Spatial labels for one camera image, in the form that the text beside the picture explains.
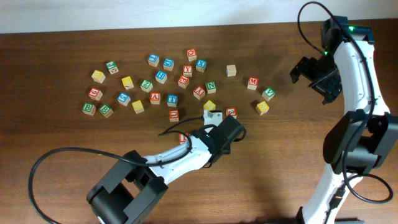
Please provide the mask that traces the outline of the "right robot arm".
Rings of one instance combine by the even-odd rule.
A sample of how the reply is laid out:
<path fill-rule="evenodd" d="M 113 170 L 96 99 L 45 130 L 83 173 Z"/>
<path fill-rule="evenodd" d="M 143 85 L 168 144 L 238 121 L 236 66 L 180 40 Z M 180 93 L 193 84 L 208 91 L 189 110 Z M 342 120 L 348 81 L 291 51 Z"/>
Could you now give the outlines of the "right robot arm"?
<path fill-rule="evenodd" d="M 380 167 L 397 141 L 397 117 L 385 104 L 374 68 L 374 36 L 370 27 L 352 26 L 335 16 L 321 26 L 323 55 L 303 57 L 290 72 L 300 76 L 332 103 L 344 96 L 345 112 L 326 135 L 323 175 L 311 199 L 296 215 L 297 223 L 335 223 L 353 187 Z"/>

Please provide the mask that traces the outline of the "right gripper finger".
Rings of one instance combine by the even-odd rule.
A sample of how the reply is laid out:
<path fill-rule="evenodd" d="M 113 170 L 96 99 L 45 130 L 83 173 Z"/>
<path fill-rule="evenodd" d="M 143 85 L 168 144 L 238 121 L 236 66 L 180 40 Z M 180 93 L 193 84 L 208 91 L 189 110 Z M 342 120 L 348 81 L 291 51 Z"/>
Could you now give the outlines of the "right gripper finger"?
<path fill-rule="evenodd" d="M 296 83 L 299 80 L 299 76 L 307 62 L 308 58 L 302 57 L 300 61 L 295 65 L 295 67 L 290 71 L 290 78 L 292 80 L 292 83 Z"/>
<path fill-rule="evenodd" d="M 318 83 L 322 82 L 324 79 L 327 79 L 333 75 L 335 75 L 335 73 L 337 72 L 337 70 L 333 70 L 332 72 L 330 72 L 328 75 L 325 75 L 324 77 L 321 77 L 315 81 L 313 81 L 311 84 L 308 85 L 308 87 L 312 87 L 314 85 L 317 85 Z"/>

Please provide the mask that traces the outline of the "blue letter T block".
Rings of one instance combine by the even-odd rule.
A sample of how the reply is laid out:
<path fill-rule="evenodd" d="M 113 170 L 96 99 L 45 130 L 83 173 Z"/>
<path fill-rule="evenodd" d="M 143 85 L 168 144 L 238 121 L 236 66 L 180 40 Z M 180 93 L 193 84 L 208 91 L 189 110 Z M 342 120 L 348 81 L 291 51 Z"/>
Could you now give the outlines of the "blue letter T block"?
<path fill-rule="evenodd" d="M 167 97 L 167 105 L 169 107 L 176 107 L 178 103 L 178 96 L 177 95 L 168 95 Z"/>

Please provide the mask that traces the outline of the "red letter A block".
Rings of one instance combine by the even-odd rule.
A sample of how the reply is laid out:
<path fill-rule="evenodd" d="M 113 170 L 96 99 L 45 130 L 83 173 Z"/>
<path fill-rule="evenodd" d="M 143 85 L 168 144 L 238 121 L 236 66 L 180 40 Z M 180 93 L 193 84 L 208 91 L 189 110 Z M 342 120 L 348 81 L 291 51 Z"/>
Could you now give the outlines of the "red letter A block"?
<path fill-rule="evenodd" d="M 159 105 L 161 102 L 161 94 L 159 92 L 150 93 L 150 103 L 153 105 Z"/>

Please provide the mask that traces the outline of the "red letter I block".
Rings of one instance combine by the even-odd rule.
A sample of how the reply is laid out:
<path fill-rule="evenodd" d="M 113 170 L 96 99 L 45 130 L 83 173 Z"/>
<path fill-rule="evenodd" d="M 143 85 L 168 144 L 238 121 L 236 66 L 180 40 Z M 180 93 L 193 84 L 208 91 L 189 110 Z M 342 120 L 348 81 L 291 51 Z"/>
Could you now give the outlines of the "red letter I block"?
<path fill-rule="evenodd" d="M 186 142 L 188 141 L 188 137 L 189 137 L 189 134 L 188 134 L 188 133 L 179 134 L 179 143 L 180 143 L 180 144 L 186 143 Z"/>

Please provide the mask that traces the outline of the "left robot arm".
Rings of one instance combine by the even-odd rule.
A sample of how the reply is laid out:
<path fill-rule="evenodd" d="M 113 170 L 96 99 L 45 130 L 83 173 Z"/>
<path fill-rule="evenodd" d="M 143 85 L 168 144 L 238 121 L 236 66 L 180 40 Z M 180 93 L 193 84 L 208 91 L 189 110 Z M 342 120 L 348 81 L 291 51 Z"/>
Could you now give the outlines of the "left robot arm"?
<path fill-rule="evenodd" d="M 245 128 L 229 115 L 219 123 L 210 121 L 193 130 L 186 143 L 163 153 L 142 157 L 131 151 L 89 191 L 86 200 L 101 223 L 142 223 L 169 183 L 210 167 L 245 135 Z"/>

